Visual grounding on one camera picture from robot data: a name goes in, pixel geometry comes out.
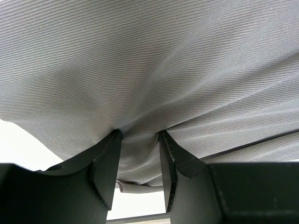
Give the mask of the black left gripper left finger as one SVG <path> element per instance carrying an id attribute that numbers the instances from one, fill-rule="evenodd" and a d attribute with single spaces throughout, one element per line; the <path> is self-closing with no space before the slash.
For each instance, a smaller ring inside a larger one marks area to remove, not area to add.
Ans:
<path id="1" fill-rule="evenodd" d="M 3 224 L 104 224 L 112 208 L 121 132 L 45 171 L 0 166 Z"/>

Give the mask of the grey trousers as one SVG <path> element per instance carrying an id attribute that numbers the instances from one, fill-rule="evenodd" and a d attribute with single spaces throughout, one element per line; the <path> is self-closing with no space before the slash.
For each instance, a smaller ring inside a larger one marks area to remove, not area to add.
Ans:
<path id="1" fill-rule="evenodd" d="M 162 190 L 162 130 L 206 162 L 295 160 L 299 3 L 3 0 L 0 117 L 64 160 L 120 129 L 124 192 Z"/>

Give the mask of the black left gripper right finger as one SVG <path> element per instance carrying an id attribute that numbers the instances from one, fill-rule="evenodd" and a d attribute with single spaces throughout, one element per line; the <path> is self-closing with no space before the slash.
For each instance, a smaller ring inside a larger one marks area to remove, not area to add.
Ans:
<path id="1" fill-rule="evenodd" d="M 165 209 L 173 224 L 296 224 L 297 162 L 206 164 L 159 133 Z"/>

